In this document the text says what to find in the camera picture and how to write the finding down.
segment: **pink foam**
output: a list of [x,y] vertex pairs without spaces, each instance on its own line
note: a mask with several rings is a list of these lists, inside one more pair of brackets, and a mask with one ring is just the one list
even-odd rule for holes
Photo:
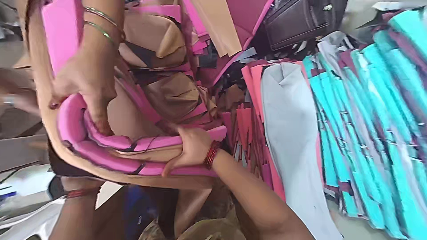
[[181,7],[178,5],[147,5],[134,7],[132,9],[139,12],[152,12],[173,17],[177,22],[181,23]]
[[53,0],[41,11],[54,75],[78,50],[83,35],[83,6],[77,0]]

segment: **white fabric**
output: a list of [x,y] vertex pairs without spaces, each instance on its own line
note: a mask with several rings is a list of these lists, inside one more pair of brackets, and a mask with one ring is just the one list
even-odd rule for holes
[[316,109],[301,66],[268,67],[261,80],[265,136],[286,203],[317,240],[342,239],[326,206],[316,162]]

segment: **turquoise fabric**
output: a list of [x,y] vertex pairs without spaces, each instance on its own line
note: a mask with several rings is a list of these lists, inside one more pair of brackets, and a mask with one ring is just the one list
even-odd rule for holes
[[415,200],[414,195],[405,177],[405,171],[395,143],[395,137],[391,131],[391,122],[388,118],[387,108],[372,82],[368,65],[364,65],[364,57],[360,54],[359,50],[352,51],[351,56],[361,78],[362,86],[364,86],[366,90],[366,95],[371,100],[371,105],[373,106],[375,114],[380,120],[380,126],[384,133],[384,141],[387,142],[390,155],[389,164],[391,164],[387,167],[391,169],[394,176],[394,183],[397,189],[395,198],[397,196],[400,198],[399,201],[395,201],[395,204],[398,206],[398,209],[401,210],[399,211],[399,215],[403,220],[402,225],[411,238],[426,239],[426,223],[419,212],[420,209],[413,204]]
[[427,29],[417,10],[406,10],[389,21],[396,31],[406,36],[427,61]]

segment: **maroon fabric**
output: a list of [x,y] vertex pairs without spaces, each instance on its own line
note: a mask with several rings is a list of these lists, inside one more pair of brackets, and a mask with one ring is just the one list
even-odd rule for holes
[[390,21],[390,19],[394,16],[396,16],[399,13],[404,12],[404,10],[399,10],[397,12],[387,12],[383,14],[383,20],[387,23],[388,21]]
[[351,51],[352,51],[352,49],[349,49],[347,51],[344,51],[344,52],[340,53],[339,59],[340,59],[340,61],[342,61],[342,64],[344,64],[345,66],[348,66],[353,71],[353,73],[357,77],[359,77],[358,74],[357,74],[357,71],[356,71],[356,67],[354,66],[354,62],[351,59]]
[[313,68],[313,69],[311,70],[311,76],[312,76],[312,77],[314,77],[314,76],[317,76],[317,75],[319,75],[319,74],[321,74],[321,73],[324,73],[324,72],[326,72],[326,70],[325,70],[325,69]]
[[397,43],[400,49],[405,55],[411,59],[411,61],[418,66],[419,70],[423,71],[427,75],[427,63],[420,56],[415,47],[409,42],[409,40],[398,32],[393,30],[388,31],[389,36]]

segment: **brown leather bag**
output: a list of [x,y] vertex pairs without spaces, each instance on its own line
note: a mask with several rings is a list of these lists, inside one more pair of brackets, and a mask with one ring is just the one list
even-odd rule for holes
[[264,19],[272,50],[337,30],[347,0],[281,0]]

